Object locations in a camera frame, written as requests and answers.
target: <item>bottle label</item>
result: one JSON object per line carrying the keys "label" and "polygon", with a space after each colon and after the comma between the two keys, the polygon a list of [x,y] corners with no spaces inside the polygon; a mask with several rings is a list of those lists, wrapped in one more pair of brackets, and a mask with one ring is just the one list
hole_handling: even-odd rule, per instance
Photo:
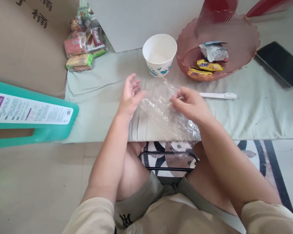
{"label": "bottle label", "polygon": [[73,109],[0,93],[0,123],[68,124]]}

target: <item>pink fruit bowl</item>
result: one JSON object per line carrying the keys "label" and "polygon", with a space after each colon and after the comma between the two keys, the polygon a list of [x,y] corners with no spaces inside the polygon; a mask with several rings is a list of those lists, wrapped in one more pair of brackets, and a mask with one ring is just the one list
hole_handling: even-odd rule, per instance
{"label": "pink fruit bowl", "polygon": [[[229,62],[219,62],[223,71],[212,75],[188,75],[190,67],[204,59],[200,44],[208,41],[228,42]],[[228,10],[213,11],[194,19],[181,32],[177,41],[177,62],[182,72],[197,81],[214,81],[224,78],[248,64],[259,47],[259,32],[245,15]]]}

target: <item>tile floor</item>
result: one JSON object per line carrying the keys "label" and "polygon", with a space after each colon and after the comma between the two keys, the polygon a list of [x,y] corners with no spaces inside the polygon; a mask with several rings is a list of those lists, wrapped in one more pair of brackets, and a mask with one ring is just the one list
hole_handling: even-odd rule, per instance
{"label": "tile floor", "polygon": [[[293,140],[273,141],[293,206]],[[87,187],[101,143],[0,149],[0,234],[61,233]]]}

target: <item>snack package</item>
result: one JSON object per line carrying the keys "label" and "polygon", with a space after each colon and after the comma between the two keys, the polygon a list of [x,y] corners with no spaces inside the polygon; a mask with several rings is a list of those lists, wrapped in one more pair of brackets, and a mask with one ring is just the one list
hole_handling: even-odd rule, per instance
{"label": "snack package", "polygon": [[92,29],[96,27],[100,27],[100,23],[94,15],[90,15],[88,19],[85,21],[85,26],[87,29]]}
{"label": "snack package", "polygon": [[85,32],[87,30],[81,16],[76,16],[69,22],[71,27],[71,32]]}
{"label": "snack package", "polygon": [[86,34],[84,32],[71,33],[64,41],[64,47],[68,58],[88,53]]}
{"label": "snack package", "polygon": [[96,27],[96,28],[87,30],[86,36],[87,36],[88,52],[105,47],[102,40],[101,27]]}
{"label": "snack package", "polygon": [[229,61],[228,51],[223,46],[224,44],[227,44],[227,42],[222,41],[210,41],[205,42],[204,44],[201,44],[201,51],[204,54],[204,56],[207,58],[209,62],[213,61]]}
{"label": "snack package", "polygon": [[93,50],[91,53],[95,58],[100,57],[101,55],[104,55],[107,52],[107,47]]}
{"label": "snack package", "polygon": [[67,61],[66,67],[71,72],[84,72],[92,68],[92,61],[92,54],[76,55]]}
{"label": "snack package", "polygon": [[80,6],[78,7],[78,16],[81,16],[82,20],[84,22],[87,21],[87,19],[93,14],[93,11],[90,9],[89,5],[86,6]]}
{"label": "snack package", "polygon": [[213,73],[210,71],[200,71],[196,67],[190,67],[188,70],[189,76],[198,76],[198,75],[212,75]]}
{"label": "snack package", "polygon": [[223,71],[223,67],[220,66],[218,63],[209,63],[205,59],[201,59],[197,61],[197,65],[200,69],[207,70],[207,71]]}

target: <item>white measuring scoop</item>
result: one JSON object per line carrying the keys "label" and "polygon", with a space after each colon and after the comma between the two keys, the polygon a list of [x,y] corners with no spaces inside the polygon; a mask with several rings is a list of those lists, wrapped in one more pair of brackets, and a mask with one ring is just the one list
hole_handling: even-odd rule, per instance
{"label": "white measuring scoop", "polygon": [[237,98],[237,95],[234,93],[224,93],[224,94],[200,93],[200,95],[204,98],[219,98],[219,99],[235,99],[235,98]]}

